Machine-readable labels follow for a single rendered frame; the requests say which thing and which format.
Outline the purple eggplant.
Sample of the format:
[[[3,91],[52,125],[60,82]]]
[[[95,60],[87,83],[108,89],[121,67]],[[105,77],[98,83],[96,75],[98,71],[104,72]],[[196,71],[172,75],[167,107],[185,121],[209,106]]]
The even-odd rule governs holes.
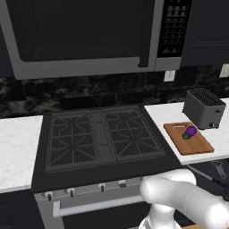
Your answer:
[[[189,126],[184,134],[182,135],[182,138],[184,140],[190,139],[192,136],[194,136],[197,133],[197,128],[195,126]]]

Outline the brown wooden cutting board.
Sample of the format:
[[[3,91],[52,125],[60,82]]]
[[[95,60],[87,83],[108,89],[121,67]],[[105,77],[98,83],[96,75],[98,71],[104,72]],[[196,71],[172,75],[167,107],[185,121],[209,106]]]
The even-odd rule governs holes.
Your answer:
[[[198,131],[188,140],[184,140],[182,135],[189,126],[194,126],[191,122],[165,123],[164,128],[170,139],[183,156],[213,153],[215,149],[209,144],[205,137]]]

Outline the black gas hob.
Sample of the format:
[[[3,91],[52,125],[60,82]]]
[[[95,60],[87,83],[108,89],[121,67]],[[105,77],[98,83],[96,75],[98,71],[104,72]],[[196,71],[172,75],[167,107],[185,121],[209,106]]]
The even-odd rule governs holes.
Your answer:
[[[46,113],[31,190],[116,182],[181,166],[144,106]]]

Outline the stainless steel microwave oven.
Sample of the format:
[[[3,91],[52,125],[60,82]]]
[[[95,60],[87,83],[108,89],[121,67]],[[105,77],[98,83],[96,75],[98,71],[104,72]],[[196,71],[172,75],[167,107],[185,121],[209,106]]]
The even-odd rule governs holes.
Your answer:
[[[0,0],[0,25],[13,75],[18,80],[175,71],[182,61],[190,10],[191,0],[155,0],[148,67],[143,68],[138,66],[138,57],[24,62],[20,59],[6,0]]]

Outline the grey toaster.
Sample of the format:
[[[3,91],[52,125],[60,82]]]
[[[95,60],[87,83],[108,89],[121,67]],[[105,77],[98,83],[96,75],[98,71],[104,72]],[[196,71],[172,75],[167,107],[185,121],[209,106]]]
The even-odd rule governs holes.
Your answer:
[[[206,89],[189,89],[182,112],[200,129],[217,129],[226,103]]]

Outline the black microwave door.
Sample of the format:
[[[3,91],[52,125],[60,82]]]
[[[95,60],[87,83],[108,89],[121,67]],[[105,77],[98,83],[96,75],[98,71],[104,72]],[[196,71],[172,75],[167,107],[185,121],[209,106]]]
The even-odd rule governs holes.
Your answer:
[[[144,0],[6,0],[24,62],[138,57]]]

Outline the dark open drawer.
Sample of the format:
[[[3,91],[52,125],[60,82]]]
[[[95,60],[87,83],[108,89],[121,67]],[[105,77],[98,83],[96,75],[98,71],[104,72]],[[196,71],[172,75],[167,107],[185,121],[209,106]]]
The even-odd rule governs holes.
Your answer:
[[[225,172],[226,178],[223,179],[219,172],[216,170],[216,167],[211,162],[203,162],[203,163],[197,163],[197,164],[191,164],[191,165],[183,165],[184,168],[189,169],[190,167],[193,167],[199,171],[201,171],[203,174],[208,175],[211,178],[215,178],[216,180],[222,182],[222,183],[228,183],[229,182],[229,163],[225,160],[221,160],[223,170]],[[194,171],[192,171],[196,177],[197,185],[205,190],[210,192],[211,194],[220,196],[223,190],[223,186],[210,181],[208,178],[202,176],[201,174],[198,174]]]

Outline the dark blue base cupboard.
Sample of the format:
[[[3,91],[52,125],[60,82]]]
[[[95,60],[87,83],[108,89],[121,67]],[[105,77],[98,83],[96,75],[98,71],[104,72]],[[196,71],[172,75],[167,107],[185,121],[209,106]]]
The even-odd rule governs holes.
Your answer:
[[[0,229],[45,229],[30,190],[0,194]]]

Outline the white wall socket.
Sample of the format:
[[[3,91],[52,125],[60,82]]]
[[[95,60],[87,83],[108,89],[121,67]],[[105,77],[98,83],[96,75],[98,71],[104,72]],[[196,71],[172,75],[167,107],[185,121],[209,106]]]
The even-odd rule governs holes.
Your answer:
[[[219,77],[220,78],[227,78],[227,77],[229,77],[229,64],[224,64],[222,66],[222,69],[221,69],[221,72],[220,72]]]
[[[164,82],[174,81],[175,71],[166,71]]]

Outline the dark blue wall cupboard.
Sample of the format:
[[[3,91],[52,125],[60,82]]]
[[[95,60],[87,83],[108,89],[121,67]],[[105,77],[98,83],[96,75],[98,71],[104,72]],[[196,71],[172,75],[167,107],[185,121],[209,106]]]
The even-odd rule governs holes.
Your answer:
[[[181,66],[229,64],[229,0],[192,0]]]

